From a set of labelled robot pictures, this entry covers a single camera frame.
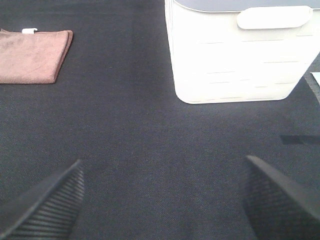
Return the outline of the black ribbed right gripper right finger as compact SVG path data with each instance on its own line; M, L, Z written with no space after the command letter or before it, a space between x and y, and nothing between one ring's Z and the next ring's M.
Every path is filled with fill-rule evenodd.
M247 155L240 174L244 212L259 240L318 240L320 196Z

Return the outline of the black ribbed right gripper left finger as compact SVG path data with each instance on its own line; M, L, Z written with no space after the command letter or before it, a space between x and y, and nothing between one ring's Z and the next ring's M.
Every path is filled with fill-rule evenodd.
M83 164L77 159L0 207L0 238L69 239L84 195Z

